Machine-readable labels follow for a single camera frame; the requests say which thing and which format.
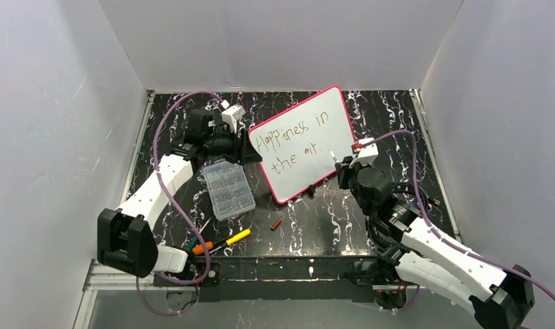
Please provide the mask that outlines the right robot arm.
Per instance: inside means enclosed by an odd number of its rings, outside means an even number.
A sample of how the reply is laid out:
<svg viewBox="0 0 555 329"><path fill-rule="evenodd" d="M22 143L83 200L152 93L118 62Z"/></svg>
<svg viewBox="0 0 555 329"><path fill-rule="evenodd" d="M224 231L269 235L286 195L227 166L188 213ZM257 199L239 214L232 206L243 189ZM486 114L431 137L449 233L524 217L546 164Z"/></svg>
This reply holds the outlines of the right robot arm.
<svg viewBox="0 0 555 329"><path fill-rule="evenodd" d="M371 232L390 241L378 261L391 278L422 285L468 311L483 328L519 328L534 306L530 272L479 260L450 236L435 234L422 212L393 195L383 171L350 156L337 161L338 185L348 189Z"/></svg>

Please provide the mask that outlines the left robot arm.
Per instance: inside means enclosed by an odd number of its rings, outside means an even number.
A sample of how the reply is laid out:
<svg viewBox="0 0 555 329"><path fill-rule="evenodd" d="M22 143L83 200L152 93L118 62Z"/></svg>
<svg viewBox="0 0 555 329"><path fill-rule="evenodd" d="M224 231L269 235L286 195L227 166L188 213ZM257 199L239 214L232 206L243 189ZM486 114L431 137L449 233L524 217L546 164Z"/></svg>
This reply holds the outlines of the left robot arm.
<svg viewBox="0 0 555 329"><path fill-rule="evenodd" d="M177 137L160 159L159 167L117 209L102 210L97 220L97 260L105 266L144 278L152 273L183 272L194 254L158 245L153 227L174 194L209 158L221 156L232 164L261 162L247 130L238 122L245 114L240 105L220 114L193 110L182 137Z"/></svg>

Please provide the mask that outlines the pink framed whiteboard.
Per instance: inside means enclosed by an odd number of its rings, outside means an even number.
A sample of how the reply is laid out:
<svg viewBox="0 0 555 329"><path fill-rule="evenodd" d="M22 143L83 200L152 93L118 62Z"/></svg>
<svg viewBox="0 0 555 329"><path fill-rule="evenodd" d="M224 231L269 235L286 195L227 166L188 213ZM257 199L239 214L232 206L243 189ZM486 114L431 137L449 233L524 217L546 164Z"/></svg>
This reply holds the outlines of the pink framed whiteboard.
<svg viewBox="0 0 555 329"><path fill-rule="evenodd" d="M350 155L356 142L345 98L331 86L249 131L275 201L285 204L335 172L333 156Z"/></svg>

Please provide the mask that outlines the white marker pen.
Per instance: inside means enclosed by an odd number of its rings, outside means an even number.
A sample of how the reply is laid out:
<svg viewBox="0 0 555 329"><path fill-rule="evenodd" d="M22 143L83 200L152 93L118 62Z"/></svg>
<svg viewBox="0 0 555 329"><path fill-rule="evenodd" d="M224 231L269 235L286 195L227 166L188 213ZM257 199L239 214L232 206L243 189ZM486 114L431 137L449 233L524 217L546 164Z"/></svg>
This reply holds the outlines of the white marker pen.
<svg viewBox="0 0 555 329"><path fill-rule="evenodd" d="M339 159L336 157L336 155L334 154L334 152L332 150L329 150L329 153L330 153L330 155L331 155L335 164L340 162Z"/></svg>

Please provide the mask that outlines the brown marker cap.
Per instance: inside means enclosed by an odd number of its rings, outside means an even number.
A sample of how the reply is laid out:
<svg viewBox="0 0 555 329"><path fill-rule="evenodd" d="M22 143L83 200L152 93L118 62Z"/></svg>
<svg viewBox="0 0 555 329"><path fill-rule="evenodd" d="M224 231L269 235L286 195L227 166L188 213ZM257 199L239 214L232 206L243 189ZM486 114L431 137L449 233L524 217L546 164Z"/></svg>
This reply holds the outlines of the brown marker cap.
<svg viewBox="0 0 555 329"><path fill-rule="evenodd" d="M282 223L282 220L277 220L277 221L270 227L270 230L271 230L271 231L276 231L276 230L280 227L281 223Z"/></svg>

